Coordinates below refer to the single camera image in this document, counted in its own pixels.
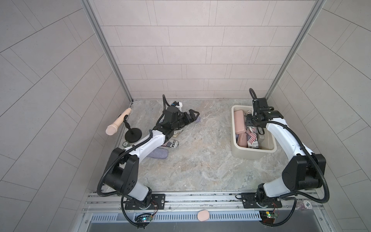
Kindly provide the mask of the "pink case front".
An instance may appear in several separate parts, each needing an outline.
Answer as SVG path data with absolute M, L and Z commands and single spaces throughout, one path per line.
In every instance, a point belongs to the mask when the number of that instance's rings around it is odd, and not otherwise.
M 243 110 L 234 112 L 234 128 L 236 134 L 243 134 L 246 132 L 246 124 Z

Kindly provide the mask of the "pink case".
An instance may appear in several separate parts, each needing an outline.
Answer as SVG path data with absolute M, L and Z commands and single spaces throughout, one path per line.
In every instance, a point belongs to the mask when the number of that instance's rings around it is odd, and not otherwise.
M 246 132 L 238 135 L 237 145 L 242 148 L 248 147 L 248 139 Z
M 243 134 L 246 132 L 246 124 L 243 110 L 234 112 L 234 128 L 236 134 Z

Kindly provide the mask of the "flag newspaper glasses case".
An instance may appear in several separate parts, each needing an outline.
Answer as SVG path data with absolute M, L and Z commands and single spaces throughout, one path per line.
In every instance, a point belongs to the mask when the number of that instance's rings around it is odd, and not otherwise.
M 257 137 L 257 129 L 255 127 L 247 127 L 246 128 L 246 133 L 248 135 L 248 142 L 250 144 L 257 142 L 258 137 Z

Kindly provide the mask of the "magazine print glasses case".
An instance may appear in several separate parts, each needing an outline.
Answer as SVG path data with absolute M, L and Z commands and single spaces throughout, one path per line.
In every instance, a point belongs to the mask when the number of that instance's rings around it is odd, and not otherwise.
M 179 145 L 179 142 L 175 139 L 169 139 L 167 142 L 165 142 L 162 146 L 165 148 L 177 148 Z

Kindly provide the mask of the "cream plastic storage box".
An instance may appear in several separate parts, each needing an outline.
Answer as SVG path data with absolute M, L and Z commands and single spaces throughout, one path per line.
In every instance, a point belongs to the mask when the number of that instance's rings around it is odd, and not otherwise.
M 267 154 L 272 154 L 277 151 L 277 142 L 274 136 L 267 130 L 264 129 L 264 139 L 259 137 L 259 149 L 256 148 L 243 148 L 237 145 L 236 142 L 236 133 L 235 133 L 235 120 L 234 112 L 238 110 L 243 110 L 244 112 L 253 111 L 252 106 L 244 105 L 234 105 L 231 107 L 231 153 L 232 156 L 247 159 L 247 160 L 259 160 Z

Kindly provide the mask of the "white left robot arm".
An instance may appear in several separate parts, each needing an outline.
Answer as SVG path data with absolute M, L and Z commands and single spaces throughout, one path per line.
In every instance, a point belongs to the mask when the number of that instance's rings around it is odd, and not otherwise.
M 152 190 L 138 182 L 139 164 L 151 152 L 168 142 L 178 131 L 199 118 L 200 113 L 190 109 L 181 112 L 170 106 L 163 111 L 159 122 L 149 135 L 131 147 L 113 152 L 97 186 L 100 197 L 116 194 L 129 196 L 140 202 L 149 201 Z

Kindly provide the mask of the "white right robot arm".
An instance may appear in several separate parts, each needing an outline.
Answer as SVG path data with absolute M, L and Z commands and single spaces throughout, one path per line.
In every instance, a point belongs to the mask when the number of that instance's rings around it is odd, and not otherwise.
M 324 177 L 325 157 L 309 149 L 288 126 L 283 115 L 268 106 L 265 98 L 254 97 L 252 104 L 253 113 L 247 116 L 247 124 L 270 132 L 288 158 L 281 177 L 258 186 L 257 201 L 301 195 L 317 203 L 327 203 L 330 193 Z

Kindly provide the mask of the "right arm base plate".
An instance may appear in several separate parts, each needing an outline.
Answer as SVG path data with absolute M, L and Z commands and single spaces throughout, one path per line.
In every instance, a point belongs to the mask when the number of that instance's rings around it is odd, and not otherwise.
M 282 208 L 282 202 L 279 197 L 269 198 L 265 195 L 259 196 L 257 193 L 247 192 L 239 194 L 239 200 L 242 201 L 245 209 L 263 209 L 263 208 Z

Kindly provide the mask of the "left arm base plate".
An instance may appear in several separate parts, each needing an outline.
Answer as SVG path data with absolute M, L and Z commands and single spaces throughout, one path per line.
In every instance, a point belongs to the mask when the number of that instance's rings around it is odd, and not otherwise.
M 145 197 L 143 201 L 129 197 L 124 201 L 125 210 L 163 210 L 165 204 L 165 194 L 151 194 Z

